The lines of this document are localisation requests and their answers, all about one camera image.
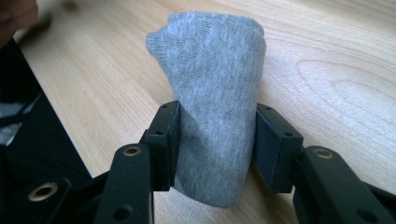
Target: fabric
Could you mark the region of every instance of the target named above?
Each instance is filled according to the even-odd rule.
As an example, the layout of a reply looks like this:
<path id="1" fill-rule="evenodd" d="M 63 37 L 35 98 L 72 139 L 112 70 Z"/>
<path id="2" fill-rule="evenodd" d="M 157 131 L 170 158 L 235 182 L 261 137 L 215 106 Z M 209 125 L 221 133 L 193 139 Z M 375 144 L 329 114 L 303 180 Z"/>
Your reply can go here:
<path id="1" fill-rule="evenodd" d="M 147 37 L 181 103 L 175 188 L 218 207 L 237 204 L 254 144 L 265 52 L 253 19 L 187 12 Z"/>

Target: wooden table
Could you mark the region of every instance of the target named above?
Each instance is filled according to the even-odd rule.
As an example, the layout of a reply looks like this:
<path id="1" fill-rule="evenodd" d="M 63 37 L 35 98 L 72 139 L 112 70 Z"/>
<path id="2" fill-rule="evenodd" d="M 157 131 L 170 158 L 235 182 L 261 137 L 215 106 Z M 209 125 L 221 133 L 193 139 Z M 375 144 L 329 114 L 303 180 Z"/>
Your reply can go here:
<path id="1" fill-rule="evenodd" d="M 22 49 L 91 174 L 135 143 L 172 101 L 145 39 L 179 11 L 245 15 L 265 30 L 260 103 L 304 145 L 339 152 L 357 175 L 396 193 L 396 2 L 39 0 L 52 25 Z M 291 196 L 250 171 L 240 204 L 218 209 L 156 193 L 157 223 L 296 223 Z"/>

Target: dark object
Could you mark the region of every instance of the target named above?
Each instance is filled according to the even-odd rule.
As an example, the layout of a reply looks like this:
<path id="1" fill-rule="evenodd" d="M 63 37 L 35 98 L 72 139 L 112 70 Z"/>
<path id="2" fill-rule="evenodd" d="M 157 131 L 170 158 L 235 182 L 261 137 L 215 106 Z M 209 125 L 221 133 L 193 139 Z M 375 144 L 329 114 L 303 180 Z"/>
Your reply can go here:
<path id="1" fill-rule="evenodd" d="M 73 186 L 91 179 L 50 102 L 43 94 L 8 147 L 0 150 L 0 215 L 37 180 L 67 178 Z"/>
<path id="2" fill-rule="evenodd" d="M 63 178 L 34 183 L 14 198 L 0 223 L 153 223 L 154 185 L 169 190 L 175 181 L 178 113 L 179 102 L 161 106 L 139 144 L 120 148 L 107 173 L 77 188 Z M 163 175 L 168 178 L 153 179 Z"/>
<path id="3" fill-rule="evenodd" d="M 267 105 L 257 105 L 254 155 L 268 188 L 290 193 L 291 162 L 302 150 L 303 137 L 279 113 Z"/>
<path id="4" fill-rule="evenodd" d="M 0 118 L 0 128 L 7 127 L 10 124 L 24 122 L 28 115 L 28 113 L 24 112 L 29 105 L 32 105 L 34 103 L 34 100 L 35 99 L 25 103 L 15 115 Z"/>
<path id="5" fill-rule="evenodd" d="M 258 105 L 254 157 L 270 190 L 295 186 L 300 223 L 396 222 L 395 196 L 362 183 L 336 152 L 303 148 L 301 135 L 266 105 Z"/>
<path id="6" fill-rule="evenodd" d="M 116 152 L 109 172 L 78 188 L 65 179 L 36 183 L 14 199 L 0 222 L 153 223 L 152 191 L 174 183 L 178 111 L 178 102 L 161 106 L 140 143 Z M 255 160 L 274 192 L 295 186 L 300 223 L 395 223 L 395 196 L 362 183 L 336 152 L 303 148 L 302 142 L 273 108 L 258 105 Z"/>
<path id="7" fill-rule="evenodd" d="M 0 68 L 0 102 L 29 102 L 42 92 L 14 40 L 0 49 Z"/>

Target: gray sock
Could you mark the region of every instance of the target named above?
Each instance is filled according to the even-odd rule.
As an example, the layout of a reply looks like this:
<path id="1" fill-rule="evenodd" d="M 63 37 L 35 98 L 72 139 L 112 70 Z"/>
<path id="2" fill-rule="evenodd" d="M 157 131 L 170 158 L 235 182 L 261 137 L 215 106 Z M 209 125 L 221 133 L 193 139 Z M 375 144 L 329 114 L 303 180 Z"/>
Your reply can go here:
<path id="1" fill-rule="evenodd" d="M 175 188 L 219 207 L 238 202 L 250 164 L 265 42 L 253 19 L 188 12 L 147 38 L 181 103 Z"/>

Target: black bracket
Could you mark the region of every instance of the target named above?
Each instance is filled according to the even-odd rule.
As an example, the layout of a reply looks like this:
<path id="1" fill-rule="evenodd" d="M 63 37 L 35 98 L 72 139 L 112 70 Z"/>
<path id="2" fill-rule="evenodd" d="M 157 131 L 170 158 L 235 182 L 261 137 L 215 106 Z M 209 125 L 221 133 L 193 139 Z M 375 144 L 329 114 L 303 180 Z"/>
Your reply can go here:
<path id="1" fill-rule="evenodd" d="M 289 193 L 300 223 L 396 223 L 396 197 L 361 182 L 341 156 L 303 147 L 272 107 L 258 105 L 254 159 L 272 192 Z"/>
<path id="2" fill-rule="evenodd" d="M 72 187 L 67 179 L 21 192 L 0 223 L 154 223 L 153 191 L 174 186 L 179 102 L 162 105 L 138 144 L 117 150 L 108 172 Z M 396 223 L 396 197 L 361 182 L 341 156 L 303 147 L 279 113 L 258 105 L 254 160 L 273 192 L 290 193 L 300 223 Z"/>

